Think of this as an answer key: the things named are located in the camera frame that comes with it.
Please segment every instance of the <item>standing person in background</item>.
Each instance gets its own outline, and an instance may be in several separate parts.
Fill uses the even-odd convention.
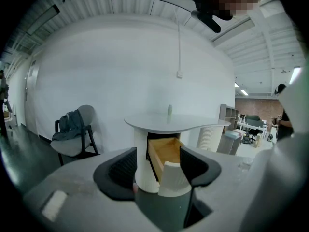
[[[283,83],[279,84],[275,90],[275,94],[280,94],[285,88],[286,88],[285,84]],[[281,140],[284,137],[290,137],[293,132],[294,131],[291,121],[287,116],[285,110],[283,110],[281,119],[278,121],[277,140]]]
[[[4,77],[4,71],[0,71],[0,79],[1,79],[1,85],[0,85],[0,126],[1,126],[1,134],[4,137],[7,137],[5,122],[4,122],[4,113],[3,113],[3,103],[5,98],[5,92],[6,92],[6,79]]]

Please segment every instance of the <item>ceiling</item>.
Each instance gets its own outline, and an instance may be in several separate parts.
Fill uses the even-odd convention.
[[[60,13],[40,27],[32,36],[25,34],[30,25],[52,5]],[[7,42],[1,61],[7,63],[10,77],[20,63],[43,44],[49,35],[79,20],[93,16],[126,13],[160,16],[190,28],[223,50],[235,66],[236,97],[242,98],[240,88],[248,97],[270,98],[279,83],[289,83],[294,66],[305,62],[304,45],[297,28],[290,21],[278,0],[260,0],[248,14],[230,21],[216,17],[221,26],[217,34],[193,19],[190,13],[157,0],[38,0],[29,9]]]

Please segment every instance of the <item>brick wall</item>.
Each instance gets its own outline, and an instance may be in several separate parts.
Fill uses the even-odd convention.
[[[267,131],[271,129],[271,118],[282,115],[283,108],[278,100],[235,99],[235,108],[241,114],[259,115],[267,120]]]

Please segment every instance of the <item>drawer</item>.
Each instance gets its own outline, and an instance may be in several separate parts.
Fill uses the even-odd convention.
[[[148,140],[148,154],[159,183],[161,182],[164,163],[166,161],[180,163],[180,146],[184,146],[184,144],[174,137]]]

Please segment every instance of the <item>electrical outlet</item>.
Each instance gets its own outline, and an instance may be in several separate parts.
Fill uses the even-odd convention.
[[[182,77],[183,77],[183,72],[177,71],[177,78],[182,78]]]

